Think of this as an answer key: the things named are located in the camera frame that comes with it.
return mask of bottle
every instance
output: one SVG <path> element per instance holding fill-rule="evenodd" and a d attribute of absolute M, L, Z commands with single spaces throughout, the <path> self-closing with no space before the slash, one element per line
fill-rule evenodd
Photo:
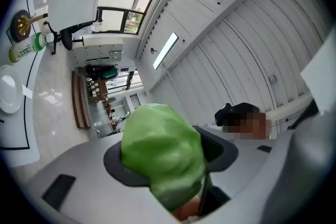
<path fill-rule="evenodd" d="M 9 50 L 9 60 L 11 62 L 19 62 L 24 56 L 42 50 L 48 43 L 53 41 L 53 33 L 36 33 L 13 45 Z"/>

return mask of white table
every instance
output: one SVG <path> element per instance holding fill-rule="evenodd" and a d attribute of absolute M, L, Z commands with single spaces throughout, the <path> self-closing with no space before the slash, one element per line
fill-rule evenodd
<path fill-rule="evenodd" d="M 24 57 L 18 63 L 11 63 L 8 52 L 15 42 L 11 38 L 9 27 L 13 16 L 21 9 L 35 15 L 33 0 L 13 0 L 0 27 L 0 66 L 13 66 L 24 86 L 34 90 L 38 66 L 45 48 L 35 54 Z M 37 23 L 33 24 L 30 35 L 40 32 Z M 33 100 L 24 97 L 19 110 L 6 114 L 0 109 L 0 153 L 9 167 L 25 165 L 39 160 L 33 126 Z"/>

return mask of white tile floor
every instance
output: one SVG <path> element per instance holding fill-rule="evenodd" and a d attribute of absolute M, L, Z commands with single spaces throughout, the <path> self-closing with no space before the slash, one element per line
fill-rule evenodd
<path fill-rule="evenodd" d="M 72 109 L 71 72 L 74 67 L 69 51 L 60 43 L 56 54 L 47 46 L 41 60 L 34 88 L 33 119 L 39 161 L 12 168 L 22 184 L 66 150 L 80 143 L 98 139 L 93 129 L 78 129 Z"/>

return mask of ceiling light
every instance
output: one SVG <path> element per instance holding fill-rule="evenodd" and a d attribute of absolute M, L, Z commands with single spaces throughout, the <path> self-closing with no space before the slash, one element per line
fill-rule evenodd
<path fill-rule="evenodd" d="M 166 44 L 163 46 L 163 49 L 160 51 L 159 56 L 157 57 L 157 59 L 155 60 L 153 64 L 153 67 L 155 68 L 155 70 L 158 69 L 164 57 L 166 57 L 166 55 L 168 54 L 168 52 L 174 46 L 174 44 L 176 43 L 178 39 L 179 37 L 175 33 L 172 33 L 172 35 L 170 36 Z"/>

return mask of white plate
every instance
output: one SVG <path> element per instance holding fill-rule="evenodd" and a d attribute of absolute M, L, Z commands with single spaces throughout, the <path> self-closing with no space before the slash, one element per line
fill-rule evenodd
<path fill-rule="evenodd" d="M 22 102 L 22 83 L 14 67 L 0 67 L 0 108 L 6 113 L 15 113 Z"/>

